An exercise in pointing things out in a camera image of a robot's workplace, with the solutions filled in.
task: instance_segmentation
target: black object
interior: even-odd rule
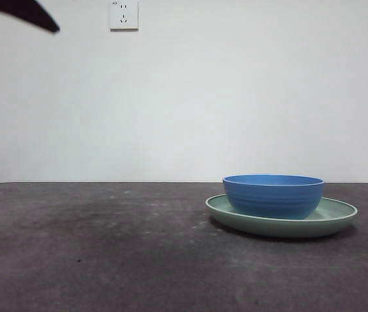
[[[0,0],[0,11],[56,33],[60,27],[35,0]]]

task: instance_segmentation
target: bowl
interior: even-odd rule
[[[304,219],[317,208],[324,181],[300,175],[249,174],[223,179],[238,213],[278,219]]]

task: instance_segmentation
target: stacked dishes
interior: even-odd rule
[[[357,209],[322,198],[324,181],[298,175],[234,175],[225,195],[206,205],[216,220],[241,231],[273,237],[319,237],[347,227]]]

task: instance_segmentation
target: green plate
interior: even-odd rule
[[[354,206],[330,198],[321,198],[316,210],[303,220],[235,213],[225,194],[210,197],[205,204],[213,218],[225,226],[271,237],[306,238],[333,234],[349,226],[358,213]]]

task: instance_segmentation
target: wall socket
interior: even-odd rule
[[[109,4],[109,27],[111,31],[138,30],[138,1],[112,0]]]

